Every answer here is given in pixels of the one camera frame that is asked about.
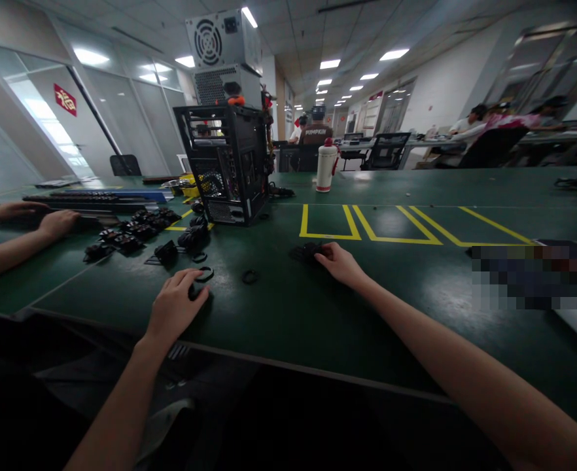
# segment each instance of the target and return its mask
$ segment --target rubber ring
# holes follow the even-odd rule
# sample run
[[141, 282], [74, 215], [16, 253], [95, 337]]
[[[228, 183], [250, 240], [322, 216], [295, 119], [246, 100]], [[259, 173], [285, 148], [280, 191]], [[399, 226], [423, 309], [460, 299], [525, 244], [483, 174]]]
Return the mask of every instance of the rubber ring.
[[241, 280], [243, 280], [243, 283], [246, 285], [253, 285], [258, 281], [258, 278], [258, 273], [255, 270], [247, 270], [245, 273], [243, 273]]
[[210, 267], [201, 267], [199, 270], [208, 272], [207, 274], [201, 275], [196, 278], [196, 281], [200, 281], [201, 283], [203, 283], [204, 281], [208, 281], [215, 274], [215, 271]]
[[201, 263], [205, 262], [206, 258], [208, 258], [208, 256], [205, 254], [205, 252], [199, 252], [192, 256], [192, 261], [195, 263]]

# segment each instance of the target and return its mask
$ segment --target hand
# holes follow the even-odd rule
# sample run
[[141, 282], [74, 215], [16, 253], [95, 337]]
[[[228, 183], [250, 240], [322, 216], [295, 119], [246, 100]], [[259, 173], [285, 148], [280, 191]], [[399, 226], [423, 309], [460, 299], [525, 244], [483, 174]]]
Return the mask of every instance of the hand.
[[188, 328], [209, 296], [210, 288], [206, 286], [197, 299], [191, 301], [188, 298], [188, 289], [202, 273], [188, 268], [178, 271], [164, 283], [153, 303], [147, 333], [143, 338], [145, 341], [169, 349]]
[[54, 240], [57, 240], [68, 234], [73, 227], [73, 224], [80, 216], [79, 213], [71, 211], [70, 209], [55, 211], [54, 213], [44, 216], [40, 222], [38, 231], [46, 234]]
[[46, 209], [47, 205], [43, 203], [34, 203], [31, 201], [12, 201], [0, 205], [0, 221], [6, 221], [18, 216], [33, 214], [37, 209]]
[[341, 248], [336, 242], [322, 245], [323, 254], [315, 254], [322, 264], [338, 281], [352, 289], [369, 280], [352, 254]]

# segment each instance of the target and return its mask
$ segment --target monitor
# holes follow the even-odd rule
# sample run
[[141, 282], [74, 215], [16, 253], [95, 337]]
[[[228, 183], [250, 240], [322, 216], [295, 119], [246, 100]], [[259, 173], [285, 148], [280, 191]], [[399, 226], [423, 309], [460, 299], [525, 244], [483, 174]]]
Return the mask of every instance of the monitor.
[[344, 141], [358, 141], [362, 139], [363, 133], [352, 133], [352, 134], [345, 134], [343, 136]]

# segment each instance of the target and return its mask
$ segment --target black computer case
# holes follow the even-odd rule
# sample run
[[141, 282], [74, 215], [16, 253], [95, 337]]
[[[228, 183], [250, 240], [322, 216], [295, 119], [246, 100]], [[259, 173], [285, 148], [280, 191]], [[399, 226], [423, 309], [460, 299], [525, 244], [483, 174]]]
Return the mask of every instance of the black computer case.
[[173, 112], [209, 222], [249, 226], [269, 197], [262, 112], [231, 105]]

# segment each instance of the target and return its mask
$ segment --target green workbench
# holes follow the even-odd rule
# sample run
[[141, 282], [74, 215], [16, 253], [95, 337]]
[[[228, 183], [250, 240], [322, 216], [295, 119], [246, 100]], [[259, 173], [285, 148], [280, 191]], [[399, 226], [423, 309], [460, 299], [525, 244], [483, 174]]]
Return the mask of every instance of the green workbench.
[[[214, 269], [213, 298], [182, 340], [444, 400], [363, 300], [320, 267], [288, 255], [308, 241], [336, 240], [378, 283], [493, 355], [577, 420], [577, 334], [551, 311], [474, 309], [472, 263], [464, 253], [477, 244], [577, 240], [577, 194], [554, 188], [557, 177], [577, 177], [577, 167], [347, 172], [334, 177], [329, 194], [316, 193], [314, 174], [272, 175], [296, 197], [271, 201], [269, 219], [249, 228], [212, 228], [203, 265]], [[142, 185], [110, 178], [90, 186]], [[0, 200], [31, 192], [23, 188]], [[167, 206], [189, 211], [183, 198]], [[190, 217], [133, 256], [114, 253], [92, 265], [82, 262], [83, 250], [96, 235], [69, 236], [0, 276], [0, 316], [20, 320], [36, 312], [141, 335], [166, 278], [198, 266], [183, 255], [170, 270], [144, 264], [155, 247], [181, 234]], [[11, 235], [0, 228], [0, 239]], [[260, 274], [253, 285], [241, 281], [249, 269]]]

